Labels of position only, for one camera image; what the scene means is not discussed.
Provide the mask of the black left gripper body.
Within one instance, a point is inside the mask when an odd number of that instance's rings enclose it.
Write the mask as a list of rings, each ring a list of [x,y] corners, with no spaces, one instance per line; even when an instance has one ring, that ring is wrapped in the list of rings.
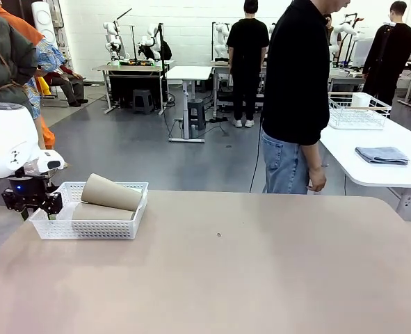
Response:
[[[8,178],[10,187],[18,196],[21,196],[27,207],[39,207],[48,192],[47,174],[27,174],[24,167],[19,168]]]

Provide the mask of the person's right hand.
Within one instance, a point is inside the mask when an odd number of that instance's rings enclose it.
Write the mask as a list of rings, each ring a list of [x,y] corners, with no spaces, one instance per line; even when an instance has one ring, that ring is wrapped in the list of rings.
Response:
[[[313,192],[320,192],[323,190],[326,184],[326,176],[324,172],[324,168],[319,166],[318,168],[310,168],[309,169],[309,186],[308,189]]]

